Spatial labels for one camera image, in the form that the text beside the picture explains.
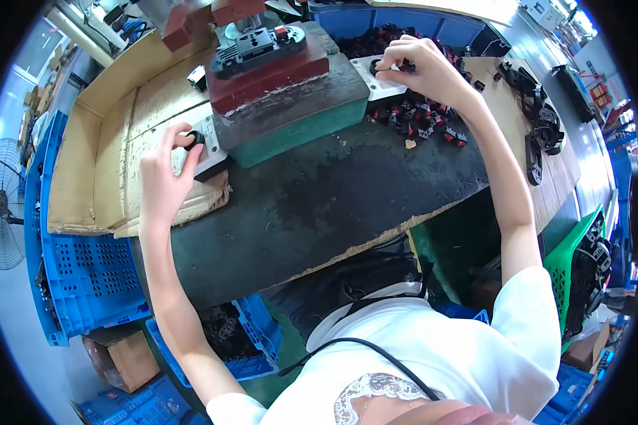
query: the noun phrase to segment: blue plastic crate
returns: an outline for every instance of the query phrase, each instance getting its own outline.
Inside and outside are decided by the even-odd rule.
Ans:
[[[470,46],[485,23],[468,16],[415,7],[373,7],[368,4],[318,4],[308,0],[309,17],[334,40],[359,37],[366,30],[394,24],[415,27],[450,46]]]
[[[129,239],[47,232],[51,176],[67,119],[61,112],[51,119],[26,175],[24,196],[26,266],[33,299],[47,342],[63,346],[72,336],[150,314]],[[34,283],[41,260],[50,291],[47,297]]]
[[[546,405],[532,422],[536,425],[561,425],[565,421],[565,415]]]
[[[212,422],[208,418],[205,418],[202,414],[195,412],[192,413],[192,415],[188,415],[180,421],[180,425],[212,425]]]
[[[78,407],[92,425],[178,425],[191,412],[166,375],[134,394],[111,388]]]
[[[231,303],[239,311],[239,322],[246,330],[251,342],[263,353],[256,357],[229,361],[224,364],[238,381],[277,373],[279,371],[277,362],[279,361],[279,348],[281,347],[281,325],[274,321],[258,294],[253,294]],[[191,388],[184,371],[182,371],[177,360],[165,344],[161,332],[158,330],[156,320],[153,318],[148,319],[145,324],[158,346],[158,351],[161,352],[177,379],[185,387]]]
[[[577,404],[583,398],[592,380],[593,375],[590,373],[561,364],[560,369],[558,369],[560,388],[558,389],[558,394],[548,402],[548,406],[563,415],[568,415],[577,408]]]
[[[453,301],[445,301],[441,304],[435,305],[435,311],[452,319],[475,319],[489,324],[489,315],[487,314],[487,310],[477,312],[477,310],[463,307]]]

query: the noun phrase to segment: pile of small parts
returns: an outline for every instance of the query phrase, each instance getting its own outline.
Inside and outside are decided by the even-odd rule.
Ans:
[[[442,131],[445,140],[455,146],[465,146],[468,143],[465,134],[452,130],[448,125],[451,120],[460,119],[453,108],[411,90],[404,94],[403,101],[380,103],[371,107],[366,118],[372,123],[392,127],[409,140],[415,137],[429,139],[434,131]]]
[[[340,47],[340,51],[348,59],[364,58],[366,56],[382,55],[385,49],[390,46],[391,41],[399,40],[404,34],[415,38],[424,38],[413,27],[399,29],[395,25],[387,24],[383,28],[371,28],[364,35],[357,38],[340,39],[337,44]]]
[[[416,38],[424,38],[415,28],[409,27],[399,29],[388,24],[383,28],[373,28],[365,32],[364,35],[352,39],[343,39],[338,42],[342,53],[348,58],[360,58],[365,56],[382,55],[391,41],[400,39],[403,34],[408,34]],[[472,74],[465,71],[463,55],[455,53],[449,46],[440,44],[439,40],[433,40],[440,52],[447,60],[454,65],[459,73],[470,83]],[[404,61],[401,71],[414,72],[416,66]],[[485,88],[481,81],[476,81],[475,88],[480,92]],[[407,149],[415,147],[415,138],[429,139],[434,131],[443,132],[444,139],[455,146],[465,146],[468,138],[462,132],[455,131],[449,127],[449,122],[460,117],[451,107],[426,98],[420,93],[407,90],[403,101],[400,97],[390,103],[374,102],[366,111],[366,118],[373,123],[381,123],[391,126],[402,136],[407,137]]]

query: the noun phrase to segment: wire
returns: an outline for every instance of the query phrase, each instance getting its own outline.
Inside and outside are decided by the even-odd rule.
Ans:
[[[115,55],[117,53],[117,51],[119,51],[120,49],[118,48],[118,46],[116,46],[115,44],[111,43],[109,41],[108,38],[106,38],[104,36],[104,34],[102,34],[97,28],[94,28],[92,25],[90,25],[90,15],[92,14],[91,11],[84,9],[81,5],[80,5],[80,0],[77,0],[78,3],[78,8],[83,12],[83,25],[87,25],[89,28],[93,29],[94,32],[96,32],[97,34],[99,34],[108,44],[109,44],[109,50],[111,51],[112,55]]]

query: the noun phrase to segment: brown box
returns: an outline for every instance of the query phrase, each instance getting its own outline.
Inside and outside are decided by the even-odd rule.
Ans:
[[[171,122],[195,124],[210,110],[207,92],[186,77],[214,52],[192,42],[170,52],[153,30],[125,50],[76,99],[62,138],[50,187],[47,230],[60,234],[136,236],[139,159]],[[173,169],[183,157],[173,151]],[[225,205],[226,172],[195,183],[174,224]]]
[[[579,341],[574,341],[563,354],[563,363],[588,372],[600,357],[600,352],[610,337],[610,323],[605,322],[603,329]]]
[[[125,392],[161,371],[144,334],[132,325],[95,329],[83,336],[83,344],[99,377]]]
[[[48,84],[43,89],[42,97],[40,98],[40,102],[38,102],[38,106],[35,108],[35,115],[40,116],[47,110],[47,107],[50,106],[51,94],[54,89],[53,84]]]
[[[50,69],[57,69],[59,67],[59,59],[52,58],[50,59]]]

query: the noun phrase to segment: black cable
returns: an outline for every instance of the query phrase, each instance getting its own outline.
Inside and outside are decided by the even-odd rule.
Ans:
[[[99,34],[108,44],[109,44],[109,50],[111,51],[112,55],[115,55],[117,53],[117,51],[119,51],[120,49],[118,48],[118,46],[116,46],[115,44],[111,43],[109,41],[108,38],[106,38],[106,36],[104,36],[104,34],[102,34],[97,28],[94,28],[92,25],[90,25],[90,14],[92,12],[88,12],[87,10],[85,10],[81,5],[80,5],[80,0],[77,1],[78,3],[78,8],[81,10],[81,12],[83,12],[83,25],[87,25],[89,28],[93,29],[94,32],[96,32],[97,34]]]
[[[401,370],[402,373],[404,373],[404,375],[407,375],[408,378],[411,379],[414,382],[414,384],[416,384],[420,388],[420,390],[423,391],[425,393],[425,395],[427,395],[428,398],[430,398],[432,401],[438,401],[440,399],[440,397],[438,397],[435,394],[435,392],[432,389],[430,389],[430,387],[425,385],[425,382],[423,382],[418,376],[416,376],[415,373],[411,372],[409,370],[409,368],[404,366],[404,364],[402,364],[402,362],[400,362],[396,358],[392,357],[390,353],[388,353],[387,351],[383,350],[381,347],[377,346],[376,344],[372,344],[372,343],[370,343],[368,341],[365,341],[365,340],[359,339],[359,338],[336,338],[336,339],[333,339],[333,340],[325,343],[321,347],[317,348],[313,352],[307,354],[305,357],[303,357],[296,364],[293,364],[293,365],[285,368],[284,370],[280,371],[279,372],[279,376],[288,375],[290,372],[292,372],[294,369],[298,368],[299,366],[304,366],[305,363],[312,356],[314,356],[314,354],[318,353],[319,351],[323,350],[324,348],[328,347],[329,345],[335,344],[337,342],[356,342],[358,344],[366,345],[367,347],[371,348],[373,351],[379,353],[381,356],[383,356],[384,358],[388,359],[388,361],[390,361],[390,363],[392,363],[396,368]]]

